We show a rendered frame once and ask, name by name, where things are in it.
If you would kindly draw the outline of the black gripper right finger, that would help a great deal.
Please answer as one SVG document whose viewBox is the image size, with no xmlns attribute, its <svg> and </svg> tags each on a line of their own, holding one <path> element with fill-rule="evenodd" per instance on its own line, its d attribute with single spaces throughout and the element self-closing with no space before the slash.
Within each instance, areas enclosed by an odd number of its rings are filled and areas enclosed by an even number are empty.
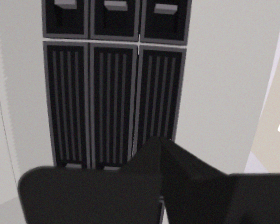
<svg viewBox="0 0 280 224">
<path fill-rule="evenodd" d="M 158 138 L 169 224 L 239 224 L 248 211 L 280 209 L 280 173 L 227 175 L 167 137 Z"/>
</svg>

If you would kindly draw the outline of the grey open rack frame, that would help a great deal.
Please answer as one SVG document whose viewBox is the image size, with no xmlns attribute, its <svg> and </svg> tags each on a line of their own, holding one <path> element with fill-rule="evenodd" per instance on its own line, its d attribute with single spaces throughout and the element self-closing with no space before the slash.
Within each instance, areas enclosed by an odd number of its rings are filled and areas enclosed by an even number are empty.
<svg viewBox="0 0 280 224">
<path fill-rule="evenodd" d="M 53 166 L 43 41 L 186 48 L 175 143 L 244 173 L 280 33 L 280 0 L 192 0 L 188 45 L 43 38 L 41 0 L 0 0 L 0 224 L 26 224 L 18 181 Z"/>
</svg>

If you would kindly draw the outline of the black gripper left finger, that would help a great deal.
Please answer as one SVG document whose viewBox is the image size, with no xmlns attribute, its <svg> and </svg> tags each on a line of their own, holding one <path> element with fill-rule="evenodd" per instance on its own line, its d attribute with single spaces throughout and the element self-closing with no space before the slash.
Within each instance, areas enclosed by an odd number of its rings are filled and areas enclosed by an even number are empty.
<svg viewBox="0 0 280 224">
<path fill-rule="evenodd" d="M 40 166 L 18 195 L 27 224 L 156 224 L 161 143 L 151 136 L 118 170 Z"/>
</svg>

